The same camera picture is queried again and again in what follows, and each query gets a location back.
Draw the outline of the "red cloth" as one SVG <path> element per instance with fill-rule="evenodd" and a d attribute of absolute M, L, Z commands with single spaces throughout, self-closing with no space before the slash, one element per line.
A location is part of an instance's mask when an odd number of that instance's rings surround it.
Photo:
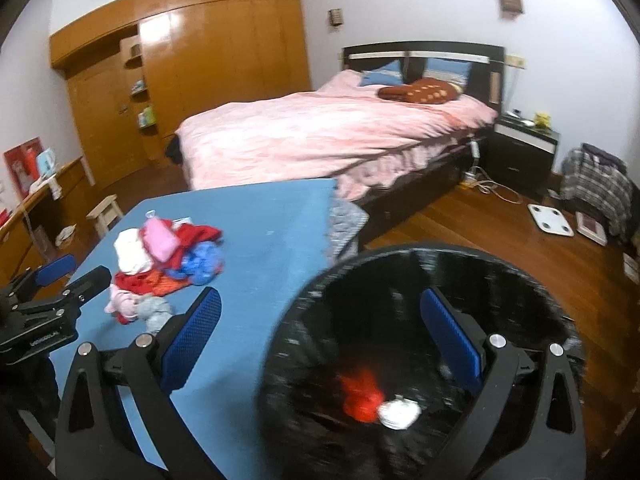
<path fill-rule="evenodd" d="M 178 220 L 162 220 L 163 222 L 165 222 L 166 226 L 168 226 L 168 224 L 171 224 L 171 229 L 177 235 L 180 245 L 176 252 L 166 263 L 160 263 L 154 260 L 149 255 L 153 261 L 151 270 L 157 269 L 164 273 L 166 266 L 177 269 L 179 260 L 181 259 L 182 255 L 193 245 L 199 242 L 210 240 L 211 242 L 215 242 L 220 248 L 222 242 L 222 232 L 220 229 L 214 228 L 213 226 L 197 226 L 189 218 L 182 218 Z M 140 297 L 149 295 L 146 293 L 146 286 L 144 284 L 144 278 L 148 272 L 126 275 L 120 272 L 118 268 L 118 271 L 115 273 L 114 278 L 112 278 L 111 284 L 115 284 L 121 289 L 129 290 L 130 292 L 133 292 Z"/>

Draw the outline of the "grey cloth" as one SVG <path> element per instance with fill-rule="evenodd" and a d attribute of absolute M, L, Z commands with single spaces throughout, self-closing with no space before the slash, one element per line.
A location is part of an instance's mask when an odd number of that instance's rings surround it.
<path fill-rule="evenodd" d="M 138 302 L 138 319 L 152 335 L 159 333 L 173 315 L 171 305 L 163 297 L 149 294 L 142 296 Z"/>

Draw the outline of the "orange mesh net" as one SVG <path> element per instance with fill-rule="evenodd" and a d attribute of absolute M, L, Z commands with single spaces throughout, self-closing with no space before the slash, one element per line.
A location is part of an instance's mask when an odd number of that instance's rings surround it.
<path fill-rule="evenodd" d="M 165 297 L 173 292 L 178 292 L 178 290 L 187 288 L 191 285 L 191 282 L 187 278 L 177 280 L 160 270 L 153 269 L 145 275 L 144 284 L 146 286 L 147 294 L 157 297 Z"/>

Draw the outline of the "blue plastic bag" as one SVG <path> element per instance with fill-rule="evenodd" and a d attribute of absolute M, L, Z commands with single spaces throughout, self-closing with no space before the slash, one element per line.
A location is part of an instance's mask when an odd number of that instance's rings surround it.
<path fill-rule="evenodd" d="M 203 286 L 224 270 L 224 258 L 215 242 L 206 240 L 188 249 L 179 260 L 178 268 L 166 266 L 164 273 L 174 280 Z"/>

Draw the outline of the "black trash bin with liner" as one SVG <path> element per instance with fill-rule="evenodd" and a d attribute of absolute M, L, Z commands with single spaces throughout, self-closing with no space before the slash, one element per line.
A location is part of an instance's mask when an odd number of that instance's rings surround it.
<path fill-rule="evenodd" d="M 421 297 L 433 287 L 486 334 L 531 356 L 560 344 L 580 399 L 585 357 L 576 325 L 529 274 L 459 246 L 375 249 L 314 278 L 274 330 L 258 413 L 282 478 L 425 479 L 473 402 L 422 320 Z M 406 430 L 378 420 L 378 407 L 396 396 L 422 410 Z"/>

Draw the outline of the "pale pink crumpled cloth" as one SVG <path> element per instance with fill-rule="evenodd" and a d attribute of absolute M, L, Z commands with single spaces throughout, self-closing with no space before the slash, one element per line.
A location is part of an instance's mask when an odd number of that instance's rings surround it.
<path fill-rule="evenodd" d="M 140 304 L 141 297 L 129 290 L 121 289 L 115 284 L 111 284 L 108 291 L 110 292 L 110 300 L 108 300 L 104 312 L 116 318 L 122 325 L 134 322 L 138 317 L 138 304 Z"/>

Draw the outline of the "wooden side cabinet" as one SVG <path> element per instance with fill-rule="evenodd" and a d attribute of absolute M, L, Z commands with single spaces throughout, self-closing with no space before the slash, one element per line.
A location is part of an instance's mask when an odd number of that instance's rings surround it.
<path fill-rule="evenodd" d="M 56 175 L 61 197 L 50 188 L 40 188 L 23 200 L 1 227 L 1 283 L 28 268 L 41 266 L 59 256 L 71 254 L 82 263 L 98 244 L 99 235 L 87 214 L 98 196 L 78 158 L 64 165 Z"/>

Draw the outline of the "white crumpled cloth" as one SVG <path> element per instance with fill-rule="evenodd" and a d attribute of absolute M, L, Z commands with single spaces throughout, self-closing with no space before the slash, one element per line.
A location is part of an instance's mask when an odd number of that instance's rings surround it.
<path fill-rule="evenodd" d="M 128 229 L 120 232 L 114 241 L 119 271 L 126 275 L 148 272 L 153 261 L 146 252 L 140 231 Z"/>

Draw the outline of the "small white stool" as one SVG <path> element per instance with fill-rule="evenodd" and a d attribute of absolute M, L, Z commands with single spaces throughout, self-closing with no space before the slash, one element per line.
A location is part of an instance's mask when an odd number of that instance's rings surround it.
<path fill-rule="evenodd" d="M 93 223 L 99 238 L 104 238 L 110 232 L 111 226 L 124 218 L 124 214 L 117 203 L 117 195 L 107 195 L 86 215 Z"/>

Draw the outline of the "white paper ball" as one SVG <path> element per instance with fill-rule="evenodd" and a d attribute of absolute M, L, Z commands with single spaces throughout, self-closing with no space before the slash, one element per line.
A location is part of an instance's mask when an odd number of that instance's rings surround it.
<path fill-rule="evenodd" d="M 394 400 L 383 402 L 376 412 L 378 420 L 384 427 L 401 431 L 412 426 L 420 417 L 422 410 L 415 400 L 396 396 Z"/>

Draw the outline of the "pink folded cloth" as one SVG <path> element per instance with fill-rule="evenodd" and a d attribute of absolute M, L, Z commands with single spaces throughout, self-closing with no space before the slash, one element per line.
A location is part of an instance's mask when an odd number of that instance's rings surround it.
<path fill-rule="evenodd" d="M 157 217 L 149 218 L 144 222 L 141 235 L 146 251 L 160 263 L 166 263 L 180 245 L 177 235 L 171 229 L 171 224 L 166 226 L 165 222 Z"/>

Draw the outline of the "red picture box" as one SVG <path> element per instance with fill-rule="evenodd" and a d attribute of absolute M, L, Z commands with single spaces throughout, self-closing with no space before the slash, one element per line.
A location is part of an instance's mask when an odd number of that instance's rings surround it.
<path fill-rule="evenodd" d="M 20 200 L 29 196 L 30 187 L 39 178 L 37 156 L 42 151 L 40 139 L 33 138 L 3 153 L 6 168 Z"/>

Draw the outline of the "light blue kettle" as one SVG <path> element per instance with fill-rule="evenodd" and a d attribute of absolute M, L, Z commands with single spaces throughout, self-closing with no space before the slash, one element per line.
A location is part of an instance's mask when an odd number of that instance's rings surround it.
<path fill-rule="evenodd" d="M 37 169 L 40 177 L 50 178 L 56 173 L 56 155 L 52 148 L 47 148 L 36 157 Z"/>

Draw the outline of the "white bathroom scale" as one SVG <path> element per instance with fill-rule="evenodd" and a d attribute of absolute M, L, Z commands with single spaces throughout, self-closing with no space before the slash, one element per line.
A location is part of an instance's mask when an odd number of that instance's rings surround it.
<path fill-rule="evenodd" d="M 527 209 L 536 226 L 542 232 L 565 237 L 573 237 L 575 235 L 572 227 L 559 209 L 542 206 L 541 204 L 528 204 Z"/>

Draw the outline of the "white framed scale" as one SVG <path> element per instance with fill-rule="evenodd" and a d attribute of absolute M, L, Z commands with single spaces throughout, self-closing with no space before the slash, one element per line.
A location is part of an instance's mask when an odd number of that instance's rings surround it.
<path fill-rule="evenodd" d="M 576 212 L 575 218 L 577 231 L 582 234 L 582 236 L 589 238 L 600 246 L 606 246 L 608 244 L 604 226 L 597 222 L 596 219 L 593 219 L 581 211 Z"/>

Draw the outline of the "black bedside table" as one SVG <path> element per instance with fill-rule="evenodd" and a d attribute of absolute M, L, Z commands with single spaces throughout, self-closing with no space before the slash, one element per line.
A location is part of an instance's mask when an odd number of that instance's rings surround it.
<path fill-rule="evenodd" d="M 496 181 L 541 200 L 547 192 L 559 144 L 560 135 L 553 130 L 500 116 L 488 136 L 486 169 Z"/>

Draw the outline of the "plaid shirt on chair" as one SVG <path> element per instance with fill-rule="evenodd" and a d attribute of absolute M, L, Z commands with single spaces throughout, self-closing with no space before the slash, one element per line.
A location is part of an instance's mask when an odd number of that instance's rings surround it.
<path fill-rule="evenodd" d="M 561 165 L 561 200 L 579 200 L 608 222 L 608 232 L 627 237 L 634 185 L 626 164 L 596 146 L 583 143 L 568 152 Z"/>

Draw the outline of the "wooden wardrobe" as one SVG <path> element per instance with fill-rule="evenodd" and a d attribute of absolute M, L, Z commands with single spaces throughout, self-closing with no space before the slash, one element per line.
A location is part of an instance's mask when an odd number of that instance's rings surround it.
<path fill-rule="evenodd" d="M 116 0 L 49 47 L 100 188 L 166 165 L 192 115 L 311 87 L 300 0 Z"/>

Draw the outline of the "yellow plush toy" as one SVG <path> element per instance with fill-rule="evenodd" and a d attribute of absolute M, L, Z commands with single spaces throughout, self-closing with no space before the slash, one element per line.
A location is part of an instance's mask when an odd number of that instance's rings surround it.
<path fill-rule="evenodd" d="M 536 113 L 534 116 L 534 124 L 537 128 L 550 130 L 551 129 L 550 115 L 546 113 Z"/>

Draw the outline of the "pink quilt bed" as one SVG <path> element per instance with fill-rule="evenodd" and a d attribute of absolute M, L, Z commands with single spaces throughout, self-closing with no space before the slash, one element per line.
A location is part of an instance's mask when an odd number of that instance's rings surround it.
<path fill-rule="evenodd" d="M 356 202 L 426 169 L 497 117 L 464 93 L 438 105 L 382 100 L 384 86 L 360 87 L 361 78 L 342 70 L 316 91 L 189 117 L 176 135 L 190 187 L 334 178 L 338 196 Z"/>

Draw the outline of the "brown dotted pillow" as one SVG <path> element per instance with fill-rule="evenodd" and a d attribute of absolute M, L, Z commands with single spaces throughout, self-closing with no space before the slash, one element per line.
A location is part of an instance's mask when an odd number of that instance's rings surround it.
<path fill-rule="evenodd" d="M 460 93 L 460 89 L 450 82 L 423 78 L 412 84 L 383 87 L 378 90 L 378 97 L 386 101 L 438 105 L 456 100 Z"/>

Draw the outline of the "right blue pillow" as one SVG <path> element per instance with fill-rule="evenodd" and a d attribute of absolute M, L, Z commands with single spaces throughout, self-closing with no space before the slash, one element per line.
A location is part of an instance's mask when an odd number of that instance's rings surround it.
<path fill-rule="evenodd" d="M 449 82 L 463 91 L 468 84 L 471 70 L 472 63 L 468 61 L 429 58 L 426 61 L 423 77 Z"/>

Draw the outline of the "blue pillow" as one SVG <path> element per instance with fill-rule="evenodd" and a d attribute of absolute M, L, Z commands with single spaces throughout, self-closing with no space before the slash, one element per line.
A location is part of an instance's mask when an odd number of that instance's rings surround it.
<path fill-rule="evenodd" d="M 471 70 L 472 63 L 468 61 L 429 58 L 426 61 L 423 77 L 449 82 L 463 91 L 468 84 Z"/>
<path fill-rule="evenodd" d="M 360 87 L 375 86 L 376 84 L 379 86 L 401 86 L 403 83 L 401 62 L 393 60 L 375 70 L 365 70 L 362 73 Z"/>

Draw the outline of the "left blue pillow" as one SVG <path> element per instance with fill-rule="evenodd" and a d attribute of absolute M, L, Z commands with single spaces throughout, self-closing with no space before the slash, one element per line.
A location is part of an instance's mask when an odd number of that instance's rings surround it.
<path fill-rule="evenodd" d="M 375 70 L 365 70 L 362 73 L 360 87 L 375 86 L 376 84 L 379 86 L 401 86 L 403 83 L 401 62 L 393 60 Z"/>

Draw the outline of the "dark wooden headboard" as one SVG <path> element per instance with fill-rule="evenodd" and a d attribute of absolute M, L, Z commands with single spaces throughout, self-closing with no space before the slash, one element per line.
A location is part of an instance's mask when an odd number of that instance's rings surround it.
<path fill-rule="evenodd" d="M 373 70 L 398 60 L 405 82 L 419 79 L 432 58 L 469 63 L 465 93 L 502 113 L 506 48 L 493 44 L 446 40 L 386 41 L 344 47 L 342 66 L 352 70 Z"/>

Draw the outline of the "right wall lamp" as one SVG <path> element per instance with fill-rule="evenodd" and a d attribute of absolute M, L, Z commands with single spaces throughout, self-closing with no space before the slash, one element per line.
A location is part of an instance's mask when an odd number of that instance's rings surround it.
<path fill-rule="evenodd" d="M 507 18 L 513 18 L 524 13 L 523 0 L 498 0 L 500 13 Z"/>

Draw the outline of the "wall lamp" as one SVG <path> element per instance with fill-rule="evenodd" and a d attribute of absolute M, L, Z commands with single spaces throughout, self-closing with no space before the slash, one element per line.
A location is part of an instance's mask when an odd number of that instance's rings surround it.
<path fill-rule="evenodd" d="M 329 24 L 332 27 L 340 27 L 344 24 L 343 11 L 340 8 L 328 11 Z"/>
<path fill-rule="evenodd" d="M 523 0 L 498 0 L 500 13 L 507 18 L 513 18 L 524 13 Z"/>

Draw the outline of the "left wall lamp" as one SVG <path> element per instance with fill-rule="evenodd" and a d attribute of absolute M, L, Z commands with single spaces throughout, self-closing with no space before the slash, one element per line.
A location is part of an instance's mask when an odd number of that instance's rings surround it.
<path fill-rule="evenodd" d="M 329 24 L 332 27 L 340 27 L 344 24 L 343 11 L 340 8 L 328 11 Z"/>

